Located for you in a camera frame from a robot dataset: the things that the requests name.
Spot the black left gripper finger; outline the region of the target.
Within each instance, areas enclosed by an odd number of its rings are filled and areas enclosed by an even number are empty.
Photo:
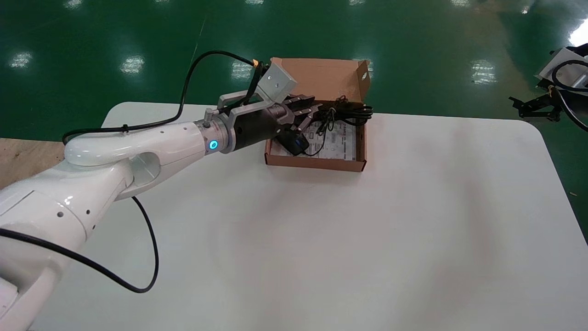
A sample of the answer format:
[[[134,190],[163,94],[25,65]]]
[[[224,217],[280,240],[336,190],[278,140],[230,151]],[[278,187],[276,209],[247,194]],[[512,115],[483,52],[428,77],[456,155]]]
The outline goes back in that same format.
[[[308,114],[318,111],[318,103],[315,102],[315,96],[288,95],[286,97],[286,109],[292,114]]]
[[[313,122],[321,121],[319,113],[306,113],[296,116],[294,119],[294,132],[301,133],[307,129]]]

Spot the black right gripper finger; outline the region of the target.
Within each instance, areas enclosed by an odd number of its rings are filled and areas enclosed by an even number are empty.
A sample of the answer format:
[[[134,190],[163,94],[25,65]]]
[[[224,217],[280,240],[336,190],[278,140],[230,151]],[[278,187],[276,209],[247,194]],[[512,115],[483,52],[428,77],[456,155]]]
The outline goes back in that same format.
[[[547,121],[559,122],[561,119],[561,107],[549,94],[523,102],[515,97],[509,97],[512,107],[517,110],[520,119],[527,122]]]

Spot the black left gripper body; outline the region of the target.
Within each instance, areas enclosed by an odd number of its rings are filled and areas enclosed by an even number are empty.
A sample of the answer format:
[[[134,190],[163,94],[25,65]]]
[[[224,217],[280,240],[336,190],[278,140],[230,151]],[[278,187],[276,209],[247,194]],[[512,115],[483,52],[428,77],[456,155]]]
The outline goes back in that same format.
[[[239,113],[234,119],[232,130],[234,143],[231,151],[237,151],[261,141],[276,138],[289,130],[295,119],[294,111],[287,105],[275,104],[250,113]]]

